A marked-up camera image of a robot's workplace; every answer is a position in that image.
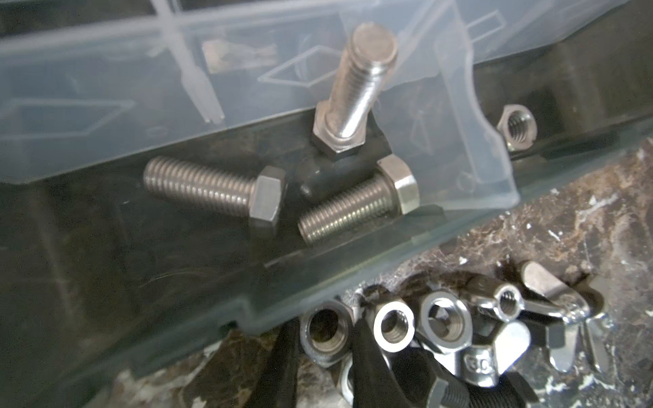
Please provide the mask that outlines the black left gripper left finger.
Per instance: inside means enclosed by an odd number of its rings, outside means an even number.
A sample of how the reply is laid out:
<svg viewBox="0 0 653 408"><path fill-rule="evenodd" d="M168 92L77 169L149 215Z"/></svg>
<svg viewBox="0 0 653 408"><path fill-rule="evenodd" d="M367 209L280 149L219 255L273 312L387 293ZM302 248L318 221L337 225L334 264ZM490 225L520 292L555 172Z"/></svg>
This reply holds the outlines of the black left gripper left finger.
<svg viewBox="0 0 653 408"><path fill-rule="evenodd" d="M297 405L299 370L298 319L282 325L254 391L244 407L288 407Z"/></svg>

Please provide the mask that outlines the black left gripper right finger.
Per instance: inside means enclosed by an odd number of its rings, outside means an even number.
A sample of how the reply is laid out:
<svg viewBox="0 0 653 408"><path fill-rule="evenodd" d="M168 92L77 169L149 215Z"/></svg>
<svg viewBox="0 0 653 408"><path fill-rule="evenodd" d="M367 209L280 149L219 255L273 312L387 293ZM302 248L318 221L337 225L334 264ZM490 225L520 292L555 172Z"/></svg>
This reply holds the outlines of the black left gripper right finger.
<svg viewBox="0 0 653 408"><path fill-rule="evenodd" d="M353 408L413 407L387 366L373 331L365 320L354 326Z"/></svg>

